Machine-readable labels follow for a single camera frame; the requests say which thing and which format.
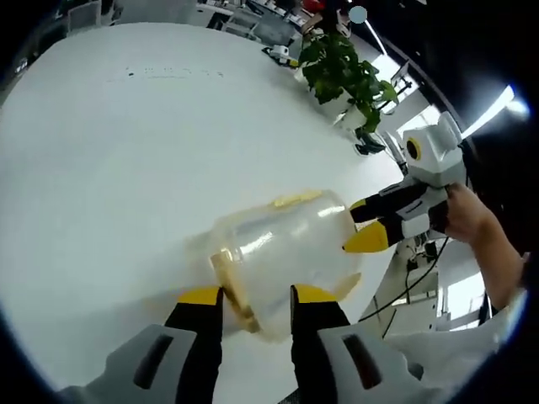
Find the person's right hand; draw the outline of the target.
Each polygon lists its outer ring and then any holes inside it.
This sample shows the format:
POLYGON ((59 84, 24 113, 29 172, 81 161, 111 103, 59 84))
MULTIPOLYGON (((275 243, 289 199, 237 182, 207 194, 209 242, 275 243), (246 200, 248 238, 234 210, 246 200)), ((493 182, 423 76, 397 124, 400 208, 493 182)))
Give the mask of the person's right hand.
POLYGON ((474 244, 495 227, 495 217, 467 186, 454 183, 447 187, 446 235, 474 244))

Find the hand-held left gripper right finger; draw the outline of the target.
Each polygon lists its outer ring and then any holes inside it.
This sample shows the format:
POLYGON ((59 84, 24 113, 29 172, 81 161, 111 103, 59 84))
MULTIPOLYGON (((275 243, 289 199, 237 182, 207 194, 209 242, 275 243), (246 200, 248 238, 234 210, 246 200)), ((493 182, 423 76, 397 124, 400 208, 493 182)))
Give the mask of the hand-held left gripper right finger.
POLYGON ((352 324, 336 298, 291 286, 291 360, 301 403, 422 403, 402 353, 352 324))

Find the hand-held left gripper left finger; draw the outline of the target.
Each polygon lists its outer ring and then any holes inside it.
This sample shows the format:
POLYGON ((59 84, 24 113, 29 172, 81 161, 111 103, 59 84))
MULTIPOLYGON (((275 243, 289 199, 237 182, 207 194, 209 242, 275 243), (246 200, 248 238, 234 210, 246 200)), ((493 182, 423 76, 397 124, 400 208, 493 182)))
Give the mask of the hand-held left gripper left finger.
POLYGON ((104 372, 58 392, 61 403, 211 403, 222 361, 224 289, 178 298, 162 325, 144 328, 110 353, 104 372))

